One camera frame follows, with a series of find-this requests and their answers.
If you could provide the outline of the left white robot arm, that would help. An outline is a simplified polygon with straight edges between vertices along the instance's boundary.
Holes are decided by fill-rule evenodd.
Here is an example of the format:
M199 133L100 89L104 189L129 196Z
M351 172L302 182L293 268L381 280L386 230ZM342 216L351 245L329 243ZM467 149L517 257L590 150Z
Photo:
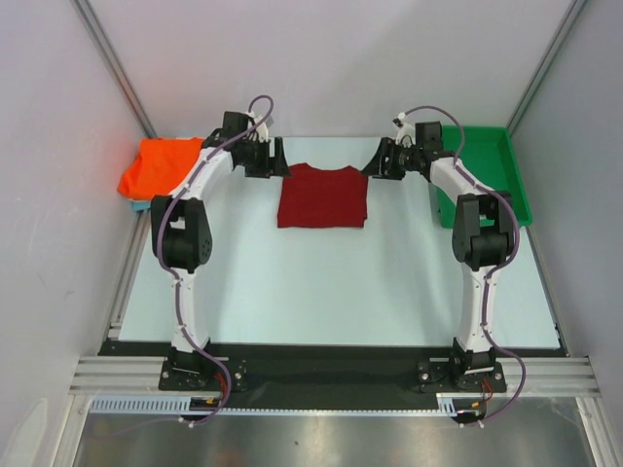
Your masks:
M210 336L197 311L198 282L213 248L206 205L239 166L251 178L290 174L282 139L270 137L269 119L252 110L226 112L222 125L201 143L189 174L171 194L151 201L152 251L171 278L175 313L159 381L163 391L206 390L214 380L227 381L227 368L207 355Z

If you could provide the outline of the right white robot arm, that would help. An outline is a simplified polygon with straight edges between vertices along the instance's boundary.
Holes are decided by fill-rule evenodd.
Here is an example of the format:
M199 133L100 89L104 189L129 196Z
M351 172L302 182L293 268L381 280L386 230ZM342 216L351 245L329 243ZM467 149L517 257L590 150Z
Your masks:
M382 138L363 168L368 178L399 181L417 172L455 205L452 250L462 270L462 305L449 361L422 366L422 385L440 383L476 392L495 377L493 337L495 293L502 269L515 259L519 223L509 193L496 191L471 173L459 156L445 148L438 122L393 121L395 137Z

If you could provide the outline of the dark red t-shirt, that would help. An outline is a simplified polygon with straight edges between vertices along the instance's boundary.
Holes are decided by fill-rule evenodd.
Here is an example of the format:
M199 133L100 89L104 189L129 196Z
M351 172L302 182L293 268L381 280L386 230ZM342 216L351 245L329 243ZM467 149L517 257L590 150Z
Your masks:
M351 166L319 169L307 163L290 167L276 214L280 229L362 229L368 217L368 178Z

